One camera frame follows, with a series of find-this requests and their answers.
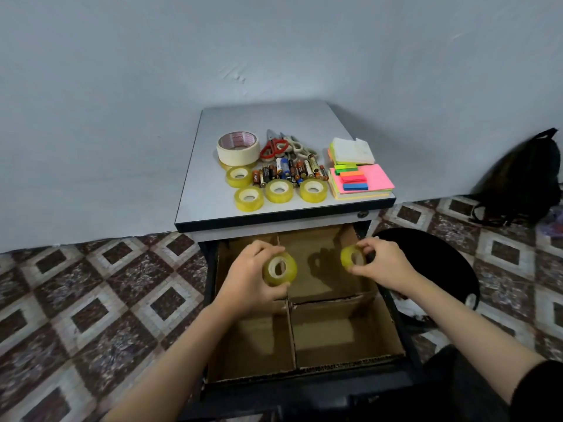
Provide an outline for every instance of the forearm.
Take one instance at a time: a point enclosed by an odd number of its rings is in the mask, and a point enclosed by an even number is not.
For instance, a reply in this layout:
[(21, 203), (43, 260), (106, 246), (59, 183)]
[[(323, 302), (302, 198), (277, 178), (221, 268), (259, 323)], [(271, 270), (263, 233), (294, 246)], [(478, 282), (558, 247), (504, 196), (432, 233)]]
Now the forearm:
[(141, 383), (110, 410), (104, 421), (175, 420), (232, 322), (233, 317), (220, 306), (212, 304), (204, 308)]
[(520, 380), (543, 357), (488, 322), (425, 277), (409, 294), (507, 403)]

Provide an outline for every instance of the black sleeve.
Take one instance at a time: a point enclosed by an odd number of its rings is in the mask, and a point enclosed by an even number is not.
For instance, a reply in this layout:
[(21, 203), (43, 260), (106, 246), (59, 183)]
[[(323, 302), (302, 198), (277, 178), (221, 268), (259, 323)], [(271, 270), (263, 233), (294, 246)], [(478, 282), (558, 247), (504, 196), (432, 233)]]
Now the black sleeve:
[(520, 381), (510, 402), (510, 421), (556, 420), (561, 417), (563, 363), (544, 361)]

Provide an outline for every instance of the white wall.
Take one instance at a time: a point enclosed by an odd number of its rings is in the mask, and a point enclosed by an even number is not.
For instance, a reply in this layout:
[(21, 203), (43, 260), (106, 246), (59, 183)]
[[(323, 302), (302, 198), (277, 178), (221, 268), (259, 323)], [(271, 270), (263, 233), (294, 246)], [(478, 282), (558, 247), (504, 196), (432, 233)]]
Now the white wall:
[(562, 14), (563, 0), (0, 0), (0, 251), (173, 229), (214, 105), (325, 99), (400, 200), (468, 192), (562, 126)]

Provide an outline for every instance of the blue sticky tab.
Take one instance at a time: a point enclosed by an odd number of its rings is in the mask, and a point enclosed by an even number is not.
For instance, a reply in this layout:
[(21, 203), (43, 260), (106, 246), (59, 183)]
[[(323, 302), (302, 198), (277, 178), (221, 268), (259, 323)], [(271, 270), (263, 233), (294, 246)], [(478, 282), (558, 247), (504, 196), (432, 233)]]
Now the blue sticky tab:
[(344, 183), (342, 184), (344, 191), (367, 191), (367, 183)]

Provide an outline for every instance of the white tabletop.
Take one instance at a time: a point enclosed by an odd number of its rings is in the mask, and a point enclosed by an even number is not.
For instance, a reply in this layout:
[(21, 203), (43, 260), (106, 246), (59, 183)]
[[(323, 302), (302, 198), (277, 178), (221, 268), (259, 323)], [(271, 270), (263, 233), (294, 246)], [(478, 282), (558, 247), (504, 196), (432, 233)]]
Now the white tabletop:
[[(194, 148), (189, 162), (184, 190), (176, 215), (176, 226), (179, 224), (194, 223), (187, 231), (214, 228), (210, 220), (231, 219), (228, 226), (248, 224), (245, 217), (253, 217), (252, 222), (259, 222), (260, 217), (255, 215), (272, 214), (303, 209), (317, 209), (324, 207), (319, 215), (330, 214), (330, 207), (338, 212), (353, 212), (378, 207), (388, 207), (395, 196), (382, 198), (377, 203), (373, 198), (360, 198), (356, 200), (336, 200), (331, 192), (321, 203), (308, 203), (299, 197), (299, 188), (295, 190), (293, 198), (284, 204), (275, 204), (264, 199), (262, 208), (255, 212), (241, 212), (234, 203), (236, 189), (225, 181), (225, 169), (219, 164), (217, 156), (218, 139), (230, 132), (245, 131), (255, 134), (264, 147), (266, 130), (272, 129), (276, 133), (293, 135), (304, 146), (313, 148), (319, 153), (317, 161), (325, 163), (327, 148), (334, 137), (352, 139), (336, 115), (326, 102), (304, 101), (274, 103), (267, 105), (245, 105), (224, 108), (208, 108), (202, 111), (198, 131), (195, 137)], [(307, 213), (306, 217), (315, 214)], [(224, 222), (217, 222), (215, 228), (226, 226)]]

